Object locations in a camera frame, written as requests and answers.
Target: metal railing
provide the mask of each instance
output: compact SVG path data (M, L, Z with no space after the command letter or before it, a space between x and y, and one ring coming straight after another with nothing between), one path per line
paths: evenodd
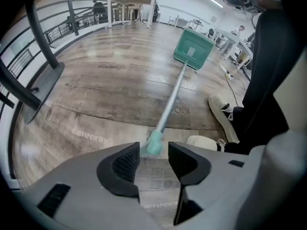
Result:
M70 15L73 16L68 16L68 18L66 20L64 20L63 22L59 23L56 26L53 26L52 28L49 28L47 30L44 31L44 35L45 38L49 44L50 47L52 47L52 44L54 42L56 42L59 39L62 39L64 37L66 37L69 34L72 34L75 32L76 35L78 35L78 31L80 29L92 26L92 25L96 25L96 24L100 24L100 23L104 23L107 22L107 14L104 13L99 13L99 14L94 14L93 11L93 7L82 7L82 8L73 8L72 6L72 1L87 1L87 0L61 0L61 1L57 1L57 2L53 2L53 3L49 3L47 5L38 7L36 10L42 10L57 4L62 4L62 3L66 3L68 4L69 10L65 10L65 11L61 11L55 14L52 14L42 20L40 20L39 22L42 23L46 20L49 20L55 16L64 14L64 13L70 13ZM27 15L25 14L24 16L22 16L18 21L16 21L16 23L18 23L19 21L21 21L22 19L26 18ZM12 46L12 44L14 42L18 42L18 39L21 38L22 36L25 35L25 33L29 32L31 30L30 27L25 28L24 30L22 30L16 37L14 37L5 47L4 49L0 52L0 56L2 56L5 51L7 49L9 49L10 46ZM14 57L13 59L9 62L9 64L6 66L9 71L11 72L11 74L15 77L15 78L19 78L20 75L22 74L22 72L27 68L27 66L35 59L35 57L41 53L41 50L39 50L38 52L35 53L31 53L30 50L30 46L36 42L35 39L31 40L30 42L28 42ZM9 96L9 92L0 84L0 92L3 94L3 96L5 98L7 98ZM3 108L4 108L5 104L0 101L0 118L1 118L1 114L3 112Z

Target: black panel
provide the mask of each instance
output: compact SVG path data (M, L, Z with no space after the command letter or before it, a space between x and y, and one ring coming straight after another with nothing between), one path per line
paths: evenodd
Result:
M181 185L196 185L210 173L206 158L174 142L168 143L168 161Z
M103 159L97 166L97 177L109 192L126 197L139 198L139 190L133 184L140 163L140 143L114 153Z
M37 207L52 218L70 188L65 184L56 184Z
M179 203L174 218L174 225L178 225L202 211L202 208L194 201L189 200L186 189L181 188L179 195Z
M188 199L185 186L199 184L207 177L211 164L206 158L180 146L168 143L168 161L181 183L174 225L178 225L202 211L194 201Z
M244 165L244 162L241 162L241 161L238 161L238 160L231 160L230 162L228 162L229 164L232 164L234 166L237 166L237 167L243 167Z

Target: white sneaker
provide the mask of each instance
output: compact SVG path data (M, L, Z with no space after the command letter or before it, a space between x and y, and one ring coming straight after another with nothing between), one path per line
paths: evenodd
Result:
M205 136L190 136L187 140L187 144L213 151L224 152L226 142L223 139L219 139L218 142L215 142Z
M222 96L217 94L209 97L209 107L217 121L223 127L228 142L239 143L235 129L230 122L233 121L233 108L223 100Z

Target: desk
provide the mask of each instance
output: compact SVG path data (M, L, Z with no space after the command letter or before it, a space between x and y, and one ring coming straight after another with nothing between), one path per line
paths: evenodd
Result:
M244 53L246 53L247 55L249 55L249 57L246 57L245 60L243 60L238 66L237 68L240 69L249 59L253 59L253 52L251 52L251 50L249 49L249 47L244 43L244 41L239 38L238 36L232 34L232 33L229 33L229 32L226 32L226 31L223 31L221 29L215 29L214 30L214 34L213 34L213 37L212 37L212 40L215 42L216 39L219 37L218 34L222 34L224 37L226 37L228 40L227 40L227 43L224 47L224 49L222 50L222 54L224 54L225 50L228 48L228 46L230 44L232 44L232 47L231 49L229 50L229 52L227 53L227 55L225 56L225 59L227 59L235 50L236 47L238 47L239 49L241 49Z
M203 27L203 24L202 24L202 23L199 23L199 22L197 22L197 21L190 21L189 24L187 24L187 27L190 26L190 23L191 23L191 22L193 23L192 26L191 26L191 28L192 28L192 30L194 30L194 31L196 31L196 29L197 29L197 27L198 27L199 25L201 26L201 28Z
M183 28L186 28L187 27L187 23L189 22L189 21L187 21L187 20L185 20L185 19L182 19L182 18L179 18L179 17L177 17L176 18L176 22L175 22L175 27L177 27L177 24L178 24L178 22L179 23L183 23L185 26L183 27Z
M148 21L147 21L147 28L149 28L152 25L153 22L153 14L154 14L154 7L155 7L155 0L107 0L107 19L108 19L108 27L112 27L112 11L111 11L111 4L112 2L119 3L122 5L122 23L124 23L125 18L125 4L149 4L149 15L148 15Z

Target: black railing post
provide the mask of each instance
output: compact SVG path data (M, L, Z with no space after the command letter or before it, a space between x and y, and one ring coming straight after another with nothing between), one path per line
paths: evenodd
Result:
M14 108L14 103L11 100L9 100L9 98L6 97L1 92L0 92L0 101L2 101L4 104L8 105L10 108Z
M29 52L29 55L31 56L31 58L33 57L33 55L31 54L30 50L27 49L27 51Z
M36 110L40 106L40 100L30 93L21 83L10 73L3 61L0 60L0 82L17 99Z
M68 9L69 9L70 21L71 21L71 24L72 24L73 31L75 32L76 36L79 36L78 27L77 27L77 23L76 23L76 18L75 18L75 14L74 14L73 8L72 8L72 0L67 0L67 1L68 1Z
M29 21L32 33L36 39L38 46L40 47L41 51L43 52L50 66L54 69L59 65L59 63L57 59L55 58L55 56L53 55L46 41L46 38L43 34L43 30L40 26L40 23L37 17L37 11L36 11L34 2L35 2L34 0L29 0L25 4L25 10L28 16L28 21Z

